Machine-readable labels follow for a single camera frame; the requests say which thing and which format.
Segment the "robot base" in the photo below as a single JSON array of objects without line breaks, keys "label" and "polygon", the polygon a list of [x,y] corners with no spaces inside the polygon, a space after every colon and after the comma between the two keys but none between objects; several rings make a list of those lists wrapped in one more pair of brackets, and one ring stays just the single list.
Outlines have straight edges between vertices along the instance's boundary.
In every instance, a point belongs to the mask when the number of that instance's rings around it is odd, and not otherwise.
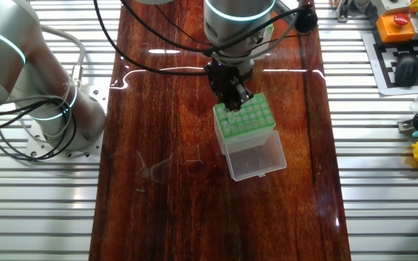
[{"label": "robot base", "polygon": [[[43,133],[40,125],[35,121],[32,123],[31,133],[35,137],[39,136],[43,139]],[[43,164],[44,162],[48,164],[59,163],[71,165],[99,164],[99,161],[101,160],[102,136],[103,134],[91,146],[82,149],[79,152],[63,152],[52,159],[43,160],[42,162],[36,164]],[[50,150],[52,150],[51,145],[41,143],[40,141],[29,137],[25,153],[34,157],[40,157],[41,155],[48,153]]]}]

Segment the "wooden tabletop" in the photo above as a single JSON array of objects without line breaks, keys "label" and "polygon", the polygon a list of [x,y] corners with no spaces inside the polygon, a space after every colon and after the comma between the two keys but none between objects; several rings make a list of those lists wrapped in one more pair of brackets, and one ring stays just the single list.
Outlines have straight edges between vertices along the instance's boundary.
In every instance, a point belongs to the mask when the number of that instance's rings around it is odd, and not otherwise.
[{"label": "wooden tabletop", "polygon": [[[168,38],[198,46],[154,7],[132,7]],[[202,1],[161,7],[206,41]],[[287,27],[274,26],[273,38]],[[118,44],[155,68],[209,61],[163,43],[124,9]],[[235,182],[214,133],[208,79],[144,72],[117,57],[90,260],[351,260],[322,72],[317,30],[256,62],[246,86],[266,95],[288,167]]]}]

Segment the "metal slat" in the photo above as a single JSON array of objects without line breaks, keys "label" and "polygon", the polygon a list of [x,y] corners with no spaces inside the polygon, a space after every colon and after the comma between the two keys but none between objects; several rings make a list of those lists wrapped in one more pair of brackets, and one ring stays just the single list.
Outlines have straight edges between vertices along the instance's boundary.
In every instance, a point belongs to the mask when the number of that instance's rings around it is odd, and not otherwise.
[{"label": "metal slat", "polygon": [[0,254],[0,261],[85,261],[88,254]]},{"label": "metal slat", "polygon": [[352,261],[418,261],[418,254],[352,254]]},{"label": "metal slat", "polygon": [[0,236],[0,252],[86,254],[89,247],[90,236]]},{"label": "metal slat", "polygon": [[89,236],[93,218],[88,219],[1,219],[0,235],[2,234],[49,234],[50,236],[70,235],[79,236],[81,234]]},{"label": "metal slat", "polygon": [[372,219],[350,219],[347,220],[346,225],[350,236],[355,234],[404,235],[415,231],[418,234],[418,219],[379,220],[379,222]]},{"label": "metal slat", "polygon": [[0,186],[0,201],[94,201],[96,187]]},{"label": "metal slat", "polygon": [[418,252],[418,236],[349,236],[352,252]]}]

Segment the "gray robot arm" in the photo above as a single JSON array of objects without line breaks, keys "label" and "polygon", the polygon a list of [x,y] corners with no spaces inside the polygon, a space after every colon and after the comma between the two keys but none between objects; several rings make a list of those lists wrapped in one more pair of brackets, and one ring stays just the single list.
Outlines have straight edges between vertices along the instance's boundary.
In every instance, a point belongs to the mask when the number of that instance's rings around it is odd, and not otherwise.
[{"label": "gray robot arm", "polygon": [[[78,132],[69,150],[82,149],[92,144],[102,133],[105,113],[75,86],[53,53],[49,50],[38,17],[26,0],[0,0],[0,104],[9,97],[23,99],[31,96],[67,96]],[[37,102],[17,102],[18,107]],[[30,113],[50,136],[64,128],[59,108],[44,105]]]}]

